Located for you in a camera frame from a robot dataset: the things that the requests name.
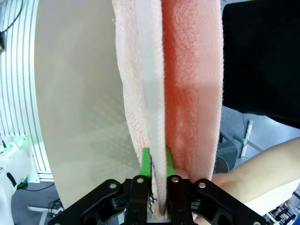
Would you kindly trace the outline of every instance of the floor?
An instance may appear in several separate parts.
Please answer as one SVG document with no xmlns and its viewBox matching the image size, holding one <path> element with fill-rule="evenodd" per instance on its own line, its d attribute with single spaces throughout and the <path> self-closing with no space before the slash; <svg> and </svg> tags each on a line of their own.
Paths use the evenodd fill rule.
<svg viewBox="0 0 300 225">
<path fill-rule="evenodd" d="M 241 0 L 222 0 L 221 8 L 225 4 Z M 278 143 L 282 143 L 300 136 L 300 130 L 289 127 L 266 116 L 243 114 L 229 109 L 222 108 L 221 131 L 239 148 L 238 156 L 241 152 L 242 144 L 233 139 L 234 134 L 245 136 L 248 120 L 253 120 L 253 128 L 250 139 L 263 148 L 268 148 Z M 252 147 L 247 147 L 246 157 L 251 158 L 258 154 Z M 236 166 L 247 161 L 247 158 L 237 159 Z M 30 184 L 28 189 L 41 189 L 50 185 L 49 182 L 40 184 Z M 41 213 L 27 210 L 27 206 L 48 207 L 48 204 L 59 198 L 55 186 L 37 192 L 18 190 L 12 198 L 12 212 L 16 225 L 38 225 Z"/>
</svg>

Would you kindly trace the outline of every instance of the black cloth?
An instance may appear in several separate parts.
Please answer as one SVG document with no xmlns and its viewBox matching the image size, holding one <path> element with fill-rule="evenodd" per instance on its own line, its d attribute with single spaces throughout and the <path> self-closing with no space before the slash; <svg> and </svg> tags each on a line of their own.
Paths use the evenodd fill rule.
<svg viewBox="0 0 300 225">
<path fill-rule="evenodd" d="M 300 1 L 228 4 L 223 26 L 223 105 L 300 128 Z"/>
</svg>

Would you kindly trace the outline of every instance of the cable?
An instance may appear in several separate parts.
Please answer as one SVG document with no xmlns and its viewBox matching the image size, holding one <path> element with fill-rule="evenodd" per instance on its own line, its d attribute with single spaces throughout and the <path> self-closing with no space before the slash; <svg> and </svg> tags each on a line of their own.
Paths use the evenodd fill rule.
<svg viewBox="0 0 300 225">
<path fill-rule="evenodd" d="M 21 14 L 22 8 L 23 8 L 23 0 L 22 0 L 22 2 L 21 2 L 20 10 L 19 10 L 17 16 L 15 17 L 15 19 L 14 19 L 14 20 L 12 21 L 12 23 L 11 23 L 5 30 L 3 30 L 1 33 L 6 32 L 6 31 L 7 31 L 7 30 L 15 23 L 15 21 L 18 19 L 19 15 Z"/>
<path fill-rule="evenodd" d="M 53 218 L 54 217 L 54 213 L 52 213 L 52 211 L 54 210 L 54 209 L 59 209 L 59 207 L 62 207 L 62 208 L 64 208 L 63 207 L 63 205 L 62 205 L 62 203 L 61 203 L 61 200 L 60 200 L 60 198 L 58 198 L 58 199 L 56 199 L 56 200 L 54 200 L 53 202 L 50 202 L 49 204 L 48 204 L 48 212 L 50 213 L 50 218 Z"/>
<path fill-rule="evenodd" d="M 49 188 L 49 187 L 51 187 L 53 185 L 54 185 L 54 183 L 52 185 L 49 185 L 49 186 L 47 186 L 45 188 L 42 188 L 42 189 L 39 189 L 39 190 L 28 190 L 28 189 L 22 189 L 22 190 L 26 190 L 26 191 L 41 191 L 41 190 L 45 190 L 45 189 L 47 189 L 47 188 Z"/>
</svg>

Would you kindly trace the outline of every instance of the white panel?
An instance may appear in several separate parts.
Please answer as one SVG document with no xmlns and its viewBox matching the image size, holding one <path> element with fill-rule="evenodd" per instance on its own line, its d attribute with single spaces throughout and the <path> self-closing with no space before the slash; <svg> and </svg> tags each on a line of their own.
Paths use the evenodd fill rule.
<svg viewBox="0 0 300 225">
<path fill-rule="evenodd" d="M 34 37 L 38 0 L 9 0 L 2 4 L 0 30 L 0 136 L 26 135 L 32 142 L 37 170 L 51 173 L 38 120 L 34 79 Z"/>
</svg>

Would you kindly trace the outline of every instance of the towel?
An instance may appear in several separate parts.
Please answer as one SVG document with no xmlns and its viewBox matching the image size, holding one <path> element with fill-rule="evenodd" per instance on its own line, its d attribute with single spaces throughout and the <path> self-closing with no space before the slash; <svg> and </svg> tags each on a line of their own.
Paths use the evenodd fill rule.
<svg viewBox="0 0 300 225">
<path fill-rule="evenodd" d="M 221 120 L 220 0 L 165 0 L 165 137 L 175 168 L 211 179 Z"/>
<path fill-rule="evenodd" d="M 165 213 L 166 153 L 192 181 L 210 179 L 221 118 L 219 0 L 113 0 L 125 115 L 136 154 L 150 147 Z"/>
<path fill-rule="evenodd" d="M 113 0 L 125 116 L 139 162 L 150 148 L 152 191 L 165 213 L 165 93 L 160 0 Z"/>
</svg>

